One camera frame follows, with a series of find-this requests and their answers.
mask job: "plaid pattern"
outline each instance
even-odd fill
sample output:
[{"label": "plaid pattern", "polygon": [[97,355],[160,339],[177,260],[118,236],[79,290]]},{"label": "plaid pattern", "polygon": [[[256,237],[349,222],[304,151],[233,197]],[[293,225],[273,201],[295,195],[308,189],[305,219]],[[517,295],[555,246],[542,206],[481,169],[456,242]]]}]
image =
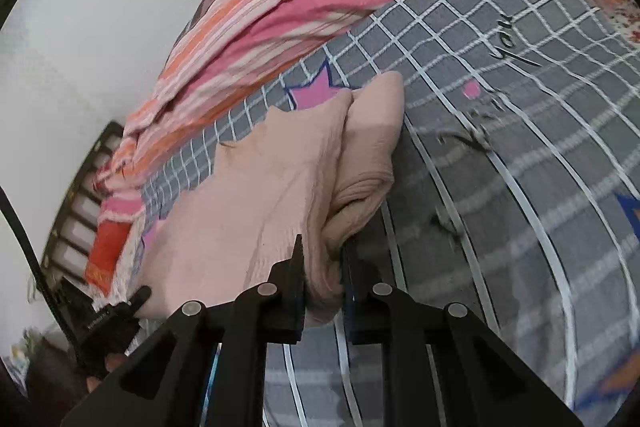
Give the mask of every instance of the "plaid pattern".
[{"label": "plaid pattern", "polygon": [[[638,339],[640,249],[616,200],[640,183],[638,51],[589,0],[394,0],[186,143],[143,186],[147,226],[325,58],[348,87],[386,70],[405,83],[396,183],[359,255],[418,301],[468,305],[571,405]],[[483,133],[490,151],[464,143]],[[347,346],[340,316],[270,346],[263,420],[382,425],[379,346]]]}]

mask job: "silver screw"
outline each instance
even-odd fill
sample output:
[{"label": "silver screw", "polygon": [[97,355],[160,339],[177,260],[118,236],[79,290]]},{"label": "silver screw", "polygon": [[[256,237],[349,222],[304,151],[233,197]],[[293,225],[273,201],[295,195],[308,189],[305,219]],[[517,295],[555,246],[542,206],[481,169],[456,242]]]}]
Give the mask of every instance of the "silver screw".
[{"label": "silver screw", "polygon": [[461,319],[462,317],[466,316],[466,312],[468,312],[468,309],[464,304],[460,304],[459,302],[454,302],[453,304],[449,305],[449,308],[447,309],[447,311],[449,312],[449,315],[451,315],[452,317]]},{"label": "silver screw", "polygon": [[258,286],[258,293],[263,296],[273,295],[278,291],[278,287],[272,282],[263,282]]},{"label": "silver screw", "polygon": [[375,293],[376,295],[390,295],[391,292],[394,290],[393,288],[391,288],[391,286],[389,286],[386,282],[376,282],[373,285],[373,293]]},{"label": "silver screw", "polygon": [[191,317],[192,315],[197,315],[198,313],[200,313],[201,309],[202,309],[202,304],[200,304],[197,301],[185,302],[182,305],[182,313],[184,313],[188,317]]}]

